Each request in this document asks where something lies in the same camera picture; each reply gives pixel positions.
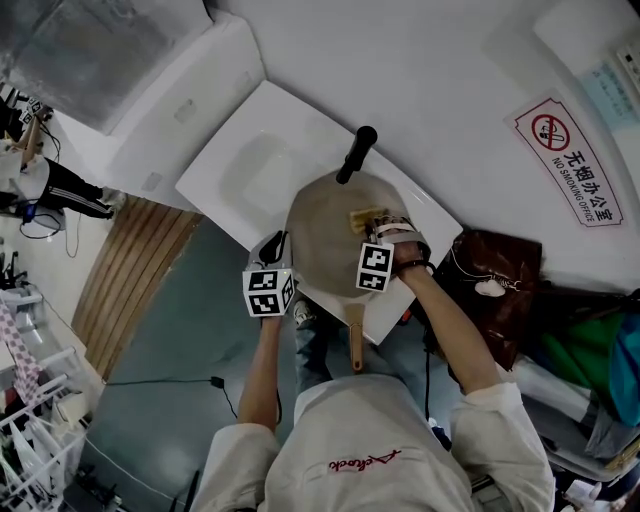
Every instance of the brown bag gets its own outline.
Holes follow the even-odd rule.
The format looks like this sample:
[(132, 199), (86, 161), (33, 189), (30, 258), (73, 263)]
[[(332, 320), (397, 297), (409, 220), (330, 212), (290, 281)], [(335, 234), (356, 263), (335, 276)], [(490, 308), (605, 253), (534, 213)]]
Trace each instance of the brown bag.
[[(511, 369), (525, 338), (541, 259), (542, 245), (537, 242), (471, 230), (456, 238), (435, 275), (480, 330), (493, 358), (505, 370)], [(477, 283), (490, 279), (505, 289), (504, 295), (490, 297), (476, 291)]]

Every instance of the printed logo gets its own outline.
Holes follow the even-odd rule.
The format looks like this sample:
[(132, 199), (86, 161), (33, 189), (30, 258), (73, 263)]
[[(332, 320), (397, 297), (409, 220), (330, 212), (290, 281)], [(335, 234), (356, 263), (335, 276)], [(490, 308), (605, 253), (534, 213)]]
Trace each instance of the printed logo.
[(366, 459), (336, 460), (329, 463), (329, 469), (333, 469), (336, 473), (339, 473), (342, 469), (345, 468), (364, 471), (375, 462), (387, 464), (399, 453), (402, 453), (402, 450), (393, 450), (391, 453), (383, 455), (382, 457), (374, 457), (373, 455), (369, 455)]

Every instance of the white sink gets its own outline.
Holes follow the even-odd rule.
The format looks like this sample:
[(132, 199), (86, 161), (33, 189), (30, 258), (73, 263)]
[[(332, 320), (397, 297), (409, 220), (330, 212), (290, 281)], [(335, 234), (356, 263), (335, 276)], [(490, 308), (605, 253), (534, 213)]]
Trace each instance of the white sink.
[[(266, 235), (284, 228), (298, 190), (342, 166), (353, 140), (354, 135), (335, 121), (264, 81), (213, 136), (176, 188), (251, 250)], [(369, 152), (362, 172), (393, 184), (431, 247), (430, 261), (439, 265), (461, 226), (377, 151)], [(304, 284), (300, 289), (344, 320), (343, 306), (335, 297)], [(413, 294), (398, 279), (384, 295), (374, 295), (365, 314), (367, 338), (382, 342), (412, 301)]]

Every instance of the black pants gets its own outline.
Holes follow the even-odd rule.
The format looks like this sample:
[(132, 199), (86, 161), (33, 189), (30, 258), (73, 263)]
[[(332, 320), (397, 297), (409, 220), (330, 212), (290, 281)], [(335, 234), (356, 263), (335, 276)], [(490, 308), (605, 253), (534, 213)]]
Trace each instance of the black pants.
[(84, 181), (66, 167), (46, 158), (49, 163), (49, 181), (38, 204), (52, 210), (69, 208), (76, 212), (96, 217), (110, 219), (113, 210), (102, 204), (102, 189)]

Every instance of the sponge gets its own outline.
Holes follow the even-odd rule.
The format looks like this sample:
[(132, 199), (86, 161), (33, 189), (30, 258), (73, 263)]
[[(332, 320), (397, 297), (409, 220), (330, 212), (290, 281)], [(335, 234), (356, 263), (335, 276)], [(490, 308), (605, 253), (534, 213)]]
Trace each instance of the sponge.
[(355, 210), (349, 213), (349, 225), (351, 231), (361, 235), (367, 231), (367, 225), (373, 224), (373, 219), (386, 215), (388, 210), (381, 206), (372, 206), (366, 210)]

